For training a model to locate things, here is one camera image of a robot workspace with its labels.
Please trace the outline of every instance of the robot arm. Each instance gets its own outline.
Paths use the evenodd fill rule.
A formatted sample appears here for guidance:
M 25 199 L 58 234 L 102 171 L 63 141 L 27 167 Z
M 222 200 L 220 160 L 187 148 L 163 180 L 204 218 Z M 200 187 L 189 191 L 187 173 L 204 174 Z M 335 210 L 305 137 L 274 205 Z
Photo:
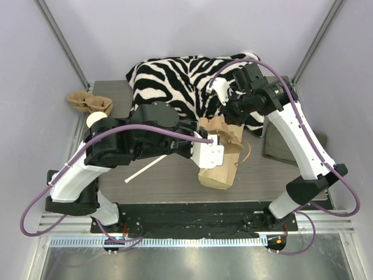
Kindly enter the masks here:
M 53 185 L 45 202 L 46 211 L 72 216 L 90 215 L 100 220 L 104 226 L 113 225 L 120 220 L 120 211 L 117 204 L 110 202 L 98 190 L 99 175 L 117 166 L 129 165 L 134 160 L 172 153 L 192 159 L 200 168 L 214 168 L 223 164 L 224 146 L 219 145 L 219 136 L 209 135 L 204 129 L 199 129 L 196 122 L 180 122 L 177 112 L 163 102 L 141 105 L 129 118 L 108 118 L 102 114 L 100 116 L 100 113 L 92 114 L 88 123 L 90 128 L 73 158 L 80 156 L 74 164 L 67 166 L 68 170 Z M 135 129 L 106 136 L 85 152 L 79 152 L 86 143 L 108 130 L 136 124 L 210 139 L 212 143 L 191 142 Z M 61 174 L 49 172 L 48 181 L 58 175 Z
M 347 168 L 344 164 L 336 164 L 325 152 L 309 127 L 298 96 L 290 83 L 287 86 L 300 113 L 301 125 L 281 83 L 269 83 L 257 64 L 248 64 L 237 70 L 234 78 L 245 94 L 235 94 L 229 90 L 229 85 L 223 78 L 216 78 L 212 84 L 226 119 L 233 124 L 242 124 L 241 120 L 245 119 L 245 115 L 255 111 L 267 116 L 283 136 L 300 169 L 301 175 L 288 183 L 286 191 L 264 210 L 268 216 L 268 224 L 275 224 L 338 181 L 328 166 L 342 176 L 347 174 Z M 313 143 L 310 143 L 302 126 L 308 131 Z M 315 150 L 325 161 L 320 160 Z

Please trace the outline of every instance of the metal floor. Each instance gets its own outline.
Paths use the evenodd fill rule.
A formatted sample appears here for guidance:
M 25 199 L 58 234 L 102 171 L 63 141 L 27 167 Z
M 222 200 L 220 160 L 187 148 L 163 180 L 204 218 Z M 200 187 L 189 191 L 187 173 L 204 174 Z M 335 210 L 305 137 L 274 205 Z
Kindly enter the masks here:
M 311 237 L 289 236 L 286 251 L 303 249 Z M 116 256 L 103 251 L 50 248 L 40 279 L 354 279 L 339 234 L 318 234 L 313 248 L 295 257 L 269 254 L 264 247 L 136 248 Z
M 113 100 L 111 117 L 127 117 L 131 108 L 132 89 L 127 81 L 95 82 L 95 96 Z M 120 204 L 138 202 L 212 202 L 212 201 L 273 201 L 288 182 L 299 176 L 299 170 L 289 164 L 262 157 L 263 139 L 245 129 L 243 140 L 249 141 L 252 153 L 240 164 L 234 184 L 226 191 L 202 186 L 199 168 L 193 161 L 170 155 L 136 177 L 128 184 L 126 178 L 154 159 L 132 162 L 100 176 L 100 190 L 110 200 Z

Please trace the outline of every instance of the crumpled paper bag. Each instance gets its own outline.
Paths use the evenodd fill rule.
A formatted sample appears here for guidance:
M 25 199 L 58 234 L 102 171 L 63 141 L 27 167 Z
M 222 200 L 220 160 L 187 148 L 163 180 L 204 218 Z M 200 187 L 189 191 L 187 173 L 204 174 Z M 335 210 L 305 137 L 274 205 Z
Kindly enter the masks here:
M 201 118 L 199 126 L 210 134 L 220 135 L 220 142 L 224 145 L 224 159 L 221 166 L 212 169 L 201 168 L 198 180 L 205 187 L 226 190 L 233 185 L 238 158 L 245 149 L 241 144 L 244 126 L 227 125 L 222 117 L 214 117 L 211 120 Z
M 110 98 L 94 96 L 82 90 L 71 93 L 68 96 L 68 101 L 73 108 L 82 112 L 89 112 L 90 114 L 93 112 L 104 112 L 106 115 L 110 115 L 114 107 Z

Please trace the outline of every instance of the led strip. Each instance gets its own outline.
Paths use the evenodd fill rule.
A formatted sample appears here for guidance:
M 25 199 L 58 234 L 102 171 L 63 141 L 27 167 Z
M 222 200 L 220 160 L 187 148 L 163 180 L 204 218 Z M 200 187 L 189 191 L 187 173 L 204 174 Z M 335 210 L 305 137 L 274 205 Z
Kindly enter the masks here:
M 104 236 L 54 236 L 51 238 L 50 248 L 88 248 L 88 247 L 128 247 L 134 242 L 127 244 L 105 244 Z M 160 247 L 257 247 L 267 246 L 267 236 L 246 239 L 143 239 L 136 247 L 138 248 L 160 248 Z

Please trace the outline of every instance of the brown paper bag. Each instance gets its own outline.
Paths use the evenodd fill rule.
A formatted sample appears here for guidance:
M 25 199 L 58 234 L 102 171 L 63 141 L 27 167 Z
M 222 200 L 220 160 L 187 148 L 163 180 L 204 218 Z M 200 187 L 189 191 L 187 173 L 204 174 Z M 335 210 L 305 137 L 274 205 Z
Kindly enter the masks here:
M 238 142 L 242 146 L 241 140 L 244 126 L 242 125 L 239 127 L 237 125 L 225 125 L 227 126 L 228 134 L 235 136 L 237 138 L 236 143 Z M 200 126 L 206 127 L 204 120 L 202 120 L 202 123 L 200 122 Z M 242 149 L 240 149 L 239 146 L 235 146 L 236 149 L 232 149 L 231 144 L 231 142 L 224 144 L 223 165 L 217 166 L 212 169 L 200 169 L 198 180 L 203 186 L 217 188 L 219 190 L 226 190 L 233 185 L 235 173 L 238 166 L 238 158 L 240 157 L 240 152 L 243 151 L 244 147 L 242 146 Z
M 94 96 L 89 92 L 78 91 L 73 92 L 68 96 L 68 101 L 72 107 L 82 111 L 89 112 L 104 112 L 106 115 L 110 115 L 113 104 L 111 99 L 103 96 Z

